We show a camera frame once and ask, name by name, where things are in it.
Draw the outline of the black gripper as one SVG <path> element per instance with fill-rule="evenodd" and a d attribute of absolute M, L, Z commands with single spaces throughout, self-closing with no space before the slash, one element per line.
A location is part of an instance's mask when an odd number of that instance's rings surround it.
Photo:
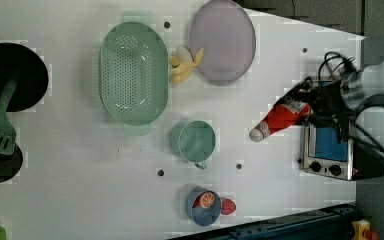
<path fill-rule="evenodd" d="M 347 141 L 350 111 L 341 97 L 341 83 L 334 81 L 313 87 L 312 78 L 306 77 L 277 100 L 276 105 L 310 101 L 312 113 L 307 118 L 308 122 L 316 128 L 332 128 L 338 143 Z"/>

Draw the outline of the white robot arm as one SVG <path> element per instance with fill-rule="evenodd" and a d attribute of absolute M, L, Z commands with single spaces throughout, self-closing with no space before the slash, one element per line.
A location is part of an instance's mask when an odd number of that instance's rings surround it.
<path fill-rule="evenodd" d="M 305 120 L 319 127 L 332 127 L 339 142 L 348 140 L 349 125 L 369 108 L 384 108 L 384 62 L 357 70 L 344 59 L 340 78 L 326 85 L 315 85 L 306 78 L 281 99 L 308 104 L 313 113 Z"/>

